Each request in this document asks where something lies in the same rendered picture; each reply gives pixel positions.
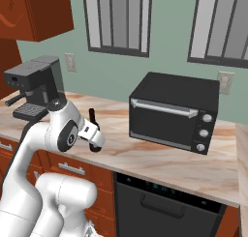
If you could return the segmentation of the red-brown cupboard panel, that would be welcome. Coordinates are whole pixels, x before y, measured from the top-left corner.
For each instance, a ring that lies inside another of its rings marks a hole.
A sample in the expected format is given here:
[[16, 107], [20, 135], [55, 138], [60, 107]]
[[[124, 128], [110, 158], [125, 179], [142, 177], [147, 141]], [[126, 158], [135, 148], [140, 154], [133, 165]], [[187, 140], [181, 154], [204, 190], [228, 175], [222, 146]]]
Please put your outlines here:
[[239, 211], [228, 206], [223, 220], [225, 221], [225, 237], [239, 237]]

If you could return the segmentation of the dark red wine bottle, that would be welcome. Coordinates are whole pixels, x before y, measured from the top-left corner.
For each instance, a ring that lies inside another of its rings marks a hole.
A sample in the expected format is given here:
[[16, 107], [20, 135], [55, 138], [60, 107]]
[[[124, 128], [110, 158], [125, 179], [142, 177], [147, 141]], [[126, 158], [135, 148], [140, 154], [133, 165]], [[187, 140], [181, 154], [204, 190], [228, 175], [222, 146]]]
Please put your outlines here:
[[[98, 130], [100, 130], [100, 126], [96, 122], [96, 119], [95, 119], [95, 109], [94, 108], [89, 108], [88, 112], [89, 112], [89, 120], [90, 120], [90, 122], [93, 123], [94, 125], [96, 125], [98, 127]], [[94, 144], [89, 143], [89, 149], [93, 153], [98, 153], [98, 152], [100, 152], [102, 150], [102, 147], [95, 146]]]

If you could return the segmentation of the black toaster oven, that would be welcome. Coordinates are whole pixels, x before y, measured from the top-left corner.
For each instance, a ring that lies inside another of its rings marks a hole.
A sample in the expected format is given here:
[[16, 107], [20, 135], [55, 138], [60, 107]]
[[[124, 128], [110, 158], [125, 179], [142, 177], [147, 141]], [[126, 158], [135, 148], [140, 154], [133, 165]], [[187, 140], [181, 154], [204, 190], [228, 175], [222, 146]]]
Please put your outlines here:
[[[174, 74], [149, 72], [129, 97], [129, 136], [201, 155], [208, 152], [219, 110], [220, 82]], [[133, 107], [131, 99], [197, 109], [196, 117]], [[212, 121], [205, 123], [204, 114]], [[201, 137], [200, 130], [209, 135]], [[203, 151], [197, 149], [201, 143]]]

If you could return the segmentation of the white wall outlet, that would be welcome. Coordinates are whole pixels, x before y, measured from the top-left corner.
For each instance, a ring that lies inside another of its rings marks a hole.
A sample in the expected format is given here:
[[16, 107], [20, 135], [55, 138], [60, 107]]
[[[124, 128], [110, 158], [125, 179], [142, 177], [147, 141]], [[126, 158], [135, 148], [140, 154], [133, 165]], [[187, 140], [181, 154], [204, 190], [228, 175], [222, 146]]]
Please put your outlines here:
[[233, 83], [234, 73], [218, 72], [217, 80], [220, 82], [219, 93], [229, 95]]
[[67, 71], [75, 73], [77, 71], [75, 55], [73, 53], [66, 53], [65, 60], [66, 60]]

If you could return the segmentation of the black coffee machine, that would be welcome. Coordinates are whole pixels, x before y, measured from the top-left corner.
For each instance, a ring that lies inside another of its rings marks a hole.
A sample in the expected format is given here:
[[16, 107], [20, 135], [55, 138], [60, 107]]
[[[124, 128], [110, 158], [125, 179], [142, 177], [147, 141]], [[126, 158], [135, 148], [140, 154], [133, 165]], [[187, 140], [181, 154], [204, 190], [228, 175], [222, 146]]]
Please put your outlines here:
[[11, 106], [22, 98], [26, 102], [14, 110], [13, 116], [25, 121], [39, 121], [48, 114], [52, 100], [65, 99], [63, 78], [57, 56], [40, 56], [4, 71], [6, 84], [19, 95], [5, 101]]

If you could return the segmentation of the dark framed window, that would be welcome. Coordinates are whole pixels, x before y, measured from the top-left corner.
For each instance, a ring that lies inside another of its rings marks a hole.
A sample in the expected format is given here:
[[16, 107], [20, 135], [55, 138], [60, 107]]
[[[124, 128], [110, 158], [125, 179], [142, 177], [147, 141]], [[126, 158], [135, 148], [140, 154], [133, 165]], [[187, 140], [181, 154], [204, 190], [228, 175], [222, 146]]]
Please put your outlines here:
[[188, 61], [248, 69], [248, 0], [196, 0]]
[[148, 57], [152, 0], [83, 0], [88, 50]]

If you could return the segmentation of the red-brown drawer front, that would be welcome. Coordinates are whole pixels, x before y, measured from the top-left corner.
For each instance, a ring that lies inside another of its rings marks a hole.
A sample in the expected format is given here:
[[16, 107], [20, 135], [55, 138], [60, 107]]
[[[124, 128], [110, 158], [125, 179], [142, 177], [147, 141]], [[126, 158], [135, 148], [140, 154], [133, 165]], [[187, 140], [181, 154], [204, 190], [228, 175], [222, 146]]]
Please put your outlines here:
[[16, 141], [0, 136], [0, 154], [11, 158], [16, 152], [17, 145]]
[[[38, 154], [45, 171], [58, 172], [84, 178], [93, 182], [101, 190], [110, 193], [113, 191], [113, 173], [108, 169], [43, 150], [39, 151]], [[82, 167], [85, 170], [85, 175], [80, 175], [60, 168], [58, 167], [59, 163], [67, 163], [76, 168]]]
[[103, 190], [97, 190], [97, 198], [94, 204], [88, 208], [88, 211], [114, 219], [114, 195]]

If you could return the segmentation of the black dishwasher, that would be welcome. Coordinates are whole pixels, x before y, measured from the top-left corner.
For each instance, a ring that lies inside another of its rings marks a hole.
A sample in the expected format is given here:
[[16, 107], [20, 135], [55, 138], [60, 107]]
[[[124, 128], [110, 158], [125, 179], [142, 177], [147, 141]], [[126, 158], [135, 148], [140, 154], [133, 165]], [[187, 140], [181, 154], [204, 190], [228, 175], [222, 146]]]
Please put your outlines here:
[[114, 173], [117, 237], [215, 237], [227, 206]]

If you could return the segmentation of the red-brown wall cupboard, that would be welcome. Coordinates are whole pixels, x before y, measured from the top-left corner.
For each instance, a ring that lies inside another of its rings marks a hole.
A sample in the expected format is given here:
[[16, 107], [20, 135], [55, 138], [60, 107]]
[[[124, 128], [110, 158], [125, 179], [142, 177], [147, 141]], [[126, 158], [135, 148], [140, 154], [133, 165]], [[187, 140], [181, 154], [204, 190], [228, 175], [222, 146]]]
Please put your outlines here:
[[71, 0], [0, 0], [0, 38], [40, 42], [73, 29]]

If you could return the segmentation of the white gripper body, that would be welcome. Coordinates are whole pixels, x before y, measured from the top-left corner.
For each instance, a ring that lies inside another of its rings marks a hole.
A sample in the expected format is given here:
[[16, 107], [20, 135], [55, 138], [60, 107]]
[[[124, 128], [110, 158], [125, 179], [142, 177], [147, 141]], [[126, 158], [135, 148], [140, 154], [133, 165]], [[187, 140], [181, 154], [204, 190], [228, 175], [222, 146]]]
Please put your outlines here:
[[100, 131], [96, 131], [94, 136], [89, 140], [89, 142], [96, 147], [103, 147], [105, 141], [105, 137]]

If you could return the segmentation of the red-brown tall cupboard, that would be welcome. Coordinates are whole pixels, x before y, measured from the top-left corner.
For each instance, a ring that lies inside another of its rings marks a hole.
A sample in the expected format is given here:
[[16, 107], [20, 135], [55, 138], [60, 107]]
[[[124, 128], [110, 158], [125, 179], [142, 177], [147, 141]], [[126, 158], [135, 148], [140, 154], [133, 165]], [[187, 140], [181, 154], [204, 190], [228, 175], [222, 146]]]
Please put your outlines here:
[[15, 91], [6, 84], [4, 71], [21, 63], [22, 61], [16, 41], [0, 39], [0, 100]]

